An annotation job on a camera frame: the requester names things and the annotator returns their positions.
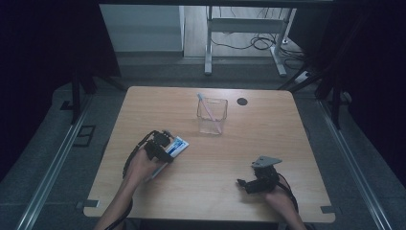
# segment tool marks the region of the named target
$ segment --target wooden table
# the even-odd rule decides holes
[[[221,135],[198,131],[196,110],[201,92],[228,100]],[[244,98],[247,105],[237,104]],[[140,186],[132,218],[280,221],[260,195],[247,195],[237,179],[256,179],[251,163],[260,155],[280,158],[275,166],[298,199],[306,222],[333,222],[323,214],[330,206],[322,177],[292,95],[287,91],[131,87],[105,150],[86,207],[100,217],[122,181],[123,165],[145,135],[168,129],[190,145],[155,179]]]

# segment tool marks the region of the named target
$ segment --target black curtain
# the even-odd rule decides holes
[[[95,75],[119,76],[120,70],[97,2],[2,1],[0,39],[3,179],[58,87],[74,73],[89,82]]]

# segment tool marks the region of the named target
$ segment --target metal rail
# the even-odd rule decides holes
[[[59,150],[56,153],[53,162],[50,165],[50,168],[45,173],[44,177],[42,178],[41,182],[36,188],[33,197],[31,198],[20,221],[18,221],[18,224],[15,227],[15,229],[17,230],[33,229],[36,219],[38,218],[39,213],[41,212],[42,207],[44,206],[45,201],[48,197],[48,194],[51,192],[54,183],[56,181],[56,178],[59,175],[60,169],[62,168],[63,163],[65,162],[66,156],[68,155],[75,141],[75,138],[78,135],[81,124],[83,123],[84,118],[86,117],[92,97],[93,96],[91,95],[87,95],[83,99],[83,110],[79,118],[74,124],[70,126],[68,133],[66,134],[61,146],[59,147]]]
[[[355,184],[358,187],[358,190],[361,196],[364,198],[365,203],[367,204],[368,209],[370,210],[371,216],[376,223],[376,226],[380,230],[389,230],[392,229],[391,224],[389,223],[385,211],[379,203],[376,194],[373,192],[370,184],[368,183],[365,175],[362,173],[361,168],[358,166],[358,163],[353,156],[353,153],[347,144],[345,137],[341,130],[337,129],[334,123],[331,121],[329,116],[329,109],[326,103],[319,101],[319,106],[324,112],[324,117],[326,119],[328,128],[330,129],[334,140],[337,143],[338,148],[343,154],[344,161],[349,167],[350,173],[355,181]]]

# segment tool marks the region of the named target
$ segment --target wall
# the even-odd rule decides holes
[[[100,8],[115,52],[183,51],[183,6]]]

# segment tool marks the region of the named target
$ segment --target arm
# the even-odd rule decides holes
[[[105,229],[118,219],[127,209],[137,187],[143,182],[144,178],[151,175],[160,165],[161,164],[159,163],[150,161],[147,157],[147,152],[144,149],[138,150],[134,158],[131,160],[119,191],[104,211],[94,229]],[[116,229],[122,228],[123,224],[120,224]]]
[[[280,176],[280,182],[288,188],[286,181]],[[280,214],[291,230],[305,230],[305,224],[296,212],[295,207],[286,191],[277,186],[273,191],[265,194],[266,202]]]

